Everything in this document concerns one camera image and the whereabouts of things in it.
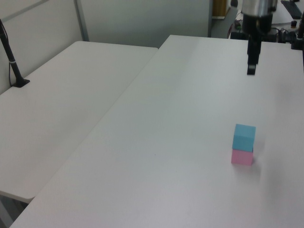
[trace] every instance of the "pink cube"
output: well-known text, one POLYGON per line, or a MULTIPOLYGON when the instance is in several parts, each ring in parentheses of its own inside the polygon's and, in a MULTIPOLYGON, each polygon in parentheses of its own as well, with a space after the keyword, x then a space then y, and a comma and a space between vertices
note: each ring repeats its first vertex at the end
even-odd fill
POLYGON ((253 151, 232 150, 231 163, 240 165, 251 165, 253 160, 253 151))

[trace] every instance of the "metal cylinder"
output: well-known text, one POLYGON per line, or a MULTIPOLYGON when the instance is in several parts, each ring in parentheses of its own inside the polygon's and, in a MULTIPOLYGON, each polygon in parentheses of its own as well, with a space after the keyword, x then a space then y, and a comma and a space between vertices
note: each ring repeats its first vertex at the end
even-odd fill
POLYGON ((242 13, 263 17, 276 11, 277 0, 243 0, 242 13))

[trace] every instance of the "stacked cubes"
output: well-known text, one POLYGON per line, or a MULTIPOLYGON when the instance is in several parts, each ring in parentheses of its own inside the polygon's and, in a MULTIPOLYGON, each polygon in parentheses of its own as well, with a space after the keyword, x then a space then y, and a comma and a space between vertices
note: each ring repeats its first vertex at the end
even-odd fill
POLYGON ((251 165, 256 127, 236 124, 232 144, 231 163, 251 165))

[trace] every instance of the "white table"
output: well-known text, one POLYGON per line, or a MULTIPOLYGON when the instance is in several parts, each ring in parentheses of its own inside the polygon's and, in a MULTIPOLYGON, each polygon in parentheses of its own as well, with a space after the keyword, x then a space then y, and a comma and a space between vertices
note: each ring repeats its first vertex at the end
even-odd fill
POLYGON ((156 51, 76 42, 0 95, 0 194, 30 202, 156 51))
POLYGON ((12 228, 303 227, 302 52, 262 43, 246 72, 246 41, 170 36, 12 228))

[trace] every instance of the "floor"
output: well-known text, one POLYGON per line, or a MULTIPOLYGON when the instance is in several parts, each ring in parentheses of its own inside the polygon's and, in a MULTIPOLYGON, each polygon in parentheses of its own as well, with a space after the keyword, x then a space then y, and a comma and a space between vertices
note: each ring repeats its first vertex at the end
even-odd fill
MULTIPOLYGON (((27 206, 26 203, 22 203, 18 200, 14 200, 4 196, 0 196, 0 200, 13 221, 18 218, 18 216, 27 206)), ((0 228, 7 228, 1 219, 0 228)))
POLYGON ((212 38, 227 38, 228 30, 236 18, 237 9, 231 8, 225 19, 213 19, 211 27, 212 38))

